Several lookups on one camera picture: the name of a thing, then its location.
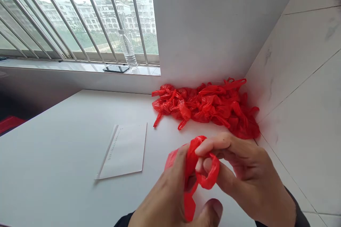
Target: white table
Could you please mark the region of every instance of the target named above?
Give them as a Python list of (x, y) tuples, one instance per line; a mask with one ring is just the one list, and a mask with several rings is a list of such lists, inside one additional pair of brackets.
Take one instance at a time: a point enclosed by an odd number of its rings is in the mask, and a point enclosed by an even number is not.
[[(134, 211), (164, 169), (168, 153), (224, 127), (157, 113), (150, 95), (83, 90), (0, 138), (0, 224), (12, 227), (113, 227)], [(94, 181), (114, 124), (148, 122), (142, 172)], [(217, 185), (198, 188), (197, 212), (218, 198), (220, 226), (255, 226)]]

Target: tiled wall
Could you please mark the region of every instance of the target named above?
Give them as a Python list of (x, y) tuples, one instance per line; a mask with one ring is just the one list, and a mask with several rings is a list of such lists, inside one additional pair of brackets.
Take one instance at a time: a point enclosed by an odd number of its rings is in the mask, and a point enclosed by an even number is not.
[(341, 226), (341, 0), (290, 0), (246, 78), (284, 184), (312, 227)]

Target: hand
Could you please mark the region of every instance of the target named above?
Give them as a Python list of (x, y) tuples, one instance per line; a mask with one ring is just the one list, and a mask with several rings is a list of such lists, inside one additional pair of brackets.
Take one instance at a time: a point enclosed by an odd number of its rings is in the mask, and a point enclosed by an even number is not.
[[(221, 133), (206, 139), (195, 151), (203, 157), (213, 152), (227, 160), (233, 172), (220, 163), (217, 184), (254, 220), (268, 227), (294, 227), (296, 206), (278, 176), (267, 152), (254, 141)], [(199, 158), (196, 171), (208, 173), (210, 158)]]
[[(216, 199), (209, 200), (201, 214), (186, 223), (184, 214), (185, 163), (189, 145), (178, 150), (174, 165), (166, 169), (142, 204), (132, 215), (128, 227), (217, 227), (223, 206)], [(195, 180), (189, 179), (186, 190), (191, 190)]]

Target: red object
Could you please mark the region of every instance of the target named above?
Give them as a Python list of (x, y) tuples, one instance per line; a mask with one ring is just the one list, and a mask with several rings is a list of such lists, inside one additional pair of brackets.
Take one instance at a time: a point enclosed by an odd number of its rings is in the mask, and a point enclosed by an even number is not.
[(247, 93), (240, 95), (239, 89), (246, 79), (235, 81), (229, 78), (224, 85), (201, 84), (196, 89), (175, 89), (170, 84), (152, 92), (152, 96), (160, 96), (152, 105), (158, 111), (154, 123), (156, 127), (163, 115), (172, 115), (181, 120), (178, 130), (192, 119), (197, 122), (212, 121), (224, 125), (232, 134), (241, 139), (251, 139), (259, 136), (259, 127), (253, 115), (258, 107), (247, 106)]
[[(198, 161), (198, 156), (195, 154), (195, 149), (206, 139), (205, 136), (198, 136), (194, 139), (192, 139), (187, 156), (186, 156), (186, 169), (185, 169), (185, 187), (187, 187), (188, 178), (190, 175), (195, 171), (195, 165)], [(175, 158), (177, 156), (177, 152), (179, 149), (171, 152), (168, 155), (166, 165), (164, 169), (167, 169), (169, 167), (173, 166), (173, 163), (175, 161)], [(201, 175), (200, 173), (195, 173), (196, 175), (196, 183), (194, 184), (192, 190), (190, 192), (185, 192), (184, 194), (184, 206), (185, 206), (185, 218), (187, 221), (192, 221), (194, 212), (195, 212), (195, 202), (192, 198), (193, 194), (195, 193), (198, 184), (200, 184), (205, 189), (211, 189), (214, 184), (217, 181), (218, 173), (219, 173), (219, 166), (220, 162), (218, 158), (212, 154), (209, 153), (206, 155), (206, 158), (210, 157), (212, 159), (212, 168), (210, 172), (208, 173), (208, 176), (205, 177)]]
[(19, 125), (23, 124), (24, 122), (25, 122), (25, 120), (22, 120), (18, 117), (9, 116), (0, 122), (0, 134), (2, 134), (3, 132), (5, 132), (11, 128), (18, 127)]

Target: dark sleeve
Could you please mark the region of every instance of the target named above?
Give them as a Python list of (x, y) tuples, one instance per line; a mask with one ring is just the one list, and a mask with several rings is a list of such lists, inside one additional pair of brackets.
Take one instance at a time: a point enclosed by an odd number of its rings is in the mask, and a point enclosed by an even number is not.
[(114, 227), (128, 227), (130, 218), (133, 215), (133, 213), (127, 214), (126, 216), (122, 216), (120, 220), (118, 220), (118, 222), (115, 224)]
[[(310, 227), (310, 224), (309, 224), (308, 220), (306, 219), (305, 215), (303, 214), (302, 210), (299, 208), (299, 205), (298, 205), (296, 199), (289, 192), (289, 190), (287, 188), (285, 188), (285, 189), (290, 194), (291, 198), (293, 199), (293, 201), (295, 202), (295, 205), (296, 205), (296, 223), (295, 223), (295, 227)], [(260, 222), (256, 222), (256, 226), (257, 227), (266, 227), (264, 224), (262, 224)]]

